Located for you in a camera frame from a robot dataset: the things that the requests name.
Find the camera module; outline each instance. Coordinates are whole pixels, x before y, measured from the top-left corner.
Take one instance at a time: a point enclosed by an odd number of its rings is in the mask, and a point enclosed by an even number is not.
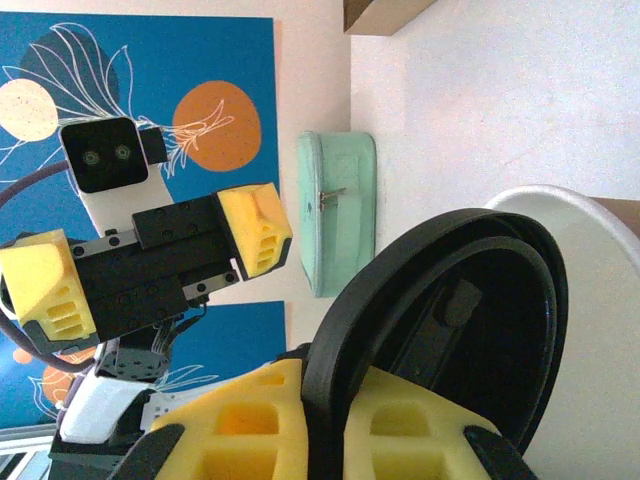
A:
[[[130,118],[66,125],[60,139],[84,193],[141,183],[149,176],[138,129]]]

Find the black cable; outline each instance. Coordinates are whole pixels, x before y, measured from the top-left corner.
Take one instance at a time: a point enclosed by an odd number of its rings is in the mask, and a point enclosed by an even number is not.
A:
[[[49,165],[48,167],[37,170],[24,178],[21,178],[20,180],[11,184],[9,187],[0,192],[0,208],[2,208],[9,200],[18,195],[23,190],[26,190],[39,181],[55,175],[56,173],[64,172],[68,168],[69,164],[67,162],[58,162],[54,163],[53,165]],[[62,370],[63,372],[80,373],[93,365],[93,358],[76,364],[67,362],[66,360],[56,357],[55,355],[40,353],[31,339],[22,330],[20,330],[2,311],[0,311],[0,330],[11,341],[13,341],[16,345],[18,345],[32,357],[37,358],[38,360],[46,363],[53,368]]]

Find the cardboard box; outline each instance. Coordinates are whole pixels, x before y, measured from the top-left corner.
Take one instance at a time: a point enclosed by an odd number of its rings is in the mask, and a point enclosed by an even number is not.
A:
[[[343,0],[344,31],[349,35],[391,36],[435,0]]]

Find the yellow foam block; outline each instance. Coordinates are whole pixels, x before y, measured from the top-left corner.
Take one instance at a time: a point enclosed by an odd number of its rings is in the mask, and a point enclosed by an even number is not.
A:
[[[156,480],[306,479],[301,365],[268,365],[158,418],[153,430],[185,431]]]
[[[96,331],[62,230],[19,239],[0,250],[0,265],[20,325],[37,321],[50,341]]]
[[[490,480],[463,434],[488,420],[371,368],[344,433],[344,480]]]
[[[280,262],[291,226],[273,183],[247,185],[218,192],[244,269],[249,278]]]

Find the blue artwork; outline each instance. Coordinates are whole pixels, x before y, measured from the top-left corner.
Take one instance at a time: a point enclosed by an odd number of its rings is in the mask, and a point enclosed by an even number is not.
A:
[[[121,116],[162,127],[169,162],[152,168],[176,202],[279,186],[272,20],[1,13],[0,30],[0,189],[64,161],[64,125]],[[11,200],[0,224],[2,243],[57,228],[98,236],[68,173]],[[178,338],[159,386],[231,378],[284,349],[281,302],[212,307]],[[45,367],[0,337],[0,428],[52,421],[71,377]]]

